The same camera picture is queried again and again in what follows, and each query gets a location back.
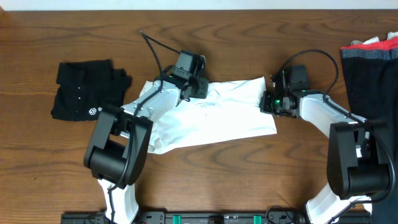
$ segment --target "black cloth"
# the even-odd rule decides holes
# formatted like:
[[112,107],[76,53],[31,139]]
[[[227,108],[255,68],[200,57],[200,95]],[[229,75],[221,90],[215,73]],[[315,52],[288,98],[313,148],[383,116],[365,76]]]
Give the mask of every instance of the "black cloth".
[[[393,141],[398,167],[398,39],[341,49],[351,111],[366,119],[382,119]],[[398,223],[397,187],[386,201],[373,204],[373,223]]]
[[123,105],[131,77],[123,69],[113,69],[110,60],[60,63],[60,85],[51,111],[54,119],[92,121],[106,105]]

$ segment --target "white logo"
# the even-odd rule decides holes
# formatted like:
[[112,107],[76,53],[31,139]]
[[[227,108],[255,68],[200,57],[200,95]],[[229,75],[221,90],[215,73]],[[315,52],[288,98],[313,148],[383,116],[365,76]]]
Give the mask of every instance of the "white logo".
[[91,115],[95,115],[95,114],[97,113],[97,109],[92,108],[92,109],[90,109],[90,110],[88,111],[88,113],[91,114]]

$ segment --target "wooden table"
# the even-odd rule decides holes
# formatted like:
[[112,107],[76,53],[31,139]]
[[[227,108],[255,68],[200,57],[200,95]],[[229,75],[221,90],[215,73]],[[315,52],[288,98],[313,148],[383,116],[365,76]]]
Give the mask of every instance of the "wooden table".
[[[322,49],[340,58],[352,40],[396,31],[397,11],[6,12],[0,20],[1,223],[58,223],[64,212],[105,209],[83,155],[95,122],[52,119],[59,62],[111,58],[133,77],[125,103],[157,75],[139,30],[206,56],[211,82],[269,75],[294,53]],[[155,46],[163,65],[177,57]],[[333,64],[307,65],[326,90]],[[330,93],[349,108],[340,77]],[[299,119],[275,118],[278,134],[149,155],[136,185],[143,207],[169,211],[300,208],[326,184],[327,138]]]

